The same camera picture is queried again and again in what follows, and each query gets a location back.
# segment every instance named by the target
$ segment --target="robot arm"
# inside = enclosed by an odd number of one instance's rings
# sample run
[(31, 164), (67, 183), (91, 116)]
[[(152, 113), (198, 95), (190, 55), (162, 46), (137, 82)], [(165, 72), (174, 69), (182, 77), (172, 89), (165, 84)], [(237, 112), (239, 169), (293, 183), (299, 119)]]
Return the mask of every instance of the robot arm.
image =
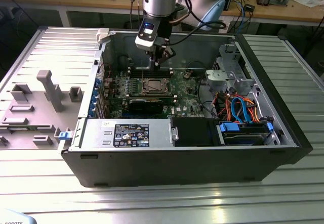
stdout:
[(175, 15), (181, 9), (179, 7), (183, 8), (183, 6), (176, 4), (176, 0), (143, 1), (143, 22), (135, 39), (135, 44), (139, 49), (146, 51), (151, 61), (151, 68), (158, 69), (161, 63), (175, 56), (175, 51), (168, 46), (173, 26), (183, 21), (198, 27), (202, 22), (218, 20), (225, 5), (224, 0), (193, 1), (194, 8), (199, 12), (199, 17), (203, 21), (197, 16), (195, 18), (189, 16), (191, 10), (186, 15), (176, 19)]
[(164, 46), (172, 32), (176, 0), (143, 0), (143, 22), (135, 43), (139, 49), (145, 50), (155, 69), (174, 51)]

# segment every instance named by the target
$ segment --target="wooden table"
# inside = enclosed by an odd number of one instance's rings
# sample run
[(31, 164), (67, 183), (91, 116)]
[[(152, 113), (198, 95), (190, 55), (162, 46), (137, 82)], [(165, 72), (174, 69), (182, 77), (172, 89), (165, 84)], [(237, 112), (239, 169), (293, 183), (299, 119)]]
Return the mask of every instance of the wooden table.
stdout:
[[(15, 0), (25, 8), (56, 10), (59, 12), (62, 24), (70, 27), (67, 11), (95, 12), (95, 13), (119, 13), (129, 14), (129, 0)], [(324, 15), (324, 7), (308, 8), (290, 0), (287, 6), (259, 6), (256, 0), (246, 0), (246, 3), (254, 5), (255, 11), (252, 22), (276, 23), (317, 26)], [(11, 0), (0, 0), (0, 6), (15, 7)], [(236, 20), (239, 10), (234, 2), (228, 11), (222, 13), (222, 19), (226, 21)]]

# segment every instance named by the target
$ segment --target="motherboard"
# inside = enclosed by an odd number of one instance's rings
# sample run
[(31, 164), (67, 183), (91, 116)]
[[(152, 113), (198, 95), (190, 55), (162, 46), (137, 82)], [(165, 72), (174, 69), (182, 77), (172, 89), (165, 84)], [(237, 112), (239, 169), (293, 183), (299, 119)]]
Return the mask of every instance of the motherboard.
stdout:
[(198, 82), (186, 70), (122, 71), (105, 83), (108, 117), (203, 117)]

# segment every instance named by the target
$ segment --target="power supply label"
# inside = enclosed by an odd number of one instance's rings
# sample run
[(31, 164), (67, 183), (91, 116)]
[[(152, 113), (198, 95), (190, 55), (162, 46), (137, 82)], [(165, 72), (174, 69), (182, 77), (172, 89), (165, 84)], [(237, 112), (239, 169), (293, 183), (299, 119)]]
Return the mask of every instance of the power supply label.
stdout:
[(116, 124), (114, 147), (149, 147), (148, 124)]

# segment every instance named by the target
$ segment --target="papers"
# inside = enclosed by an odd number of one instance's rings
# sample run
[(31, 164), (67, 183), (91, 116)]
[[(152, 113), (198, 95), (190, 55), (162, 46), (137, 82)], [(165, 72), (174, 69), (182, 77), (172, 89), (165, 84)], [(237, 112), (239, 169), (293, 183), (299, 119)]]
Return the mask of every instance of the papers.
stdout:
[(318, 0), (294, 0), (302, 5), (305, 5), (309, 8), (313, 8), (313, 7), (316, 7), (317, 5), (320, 5), (320, 1)]

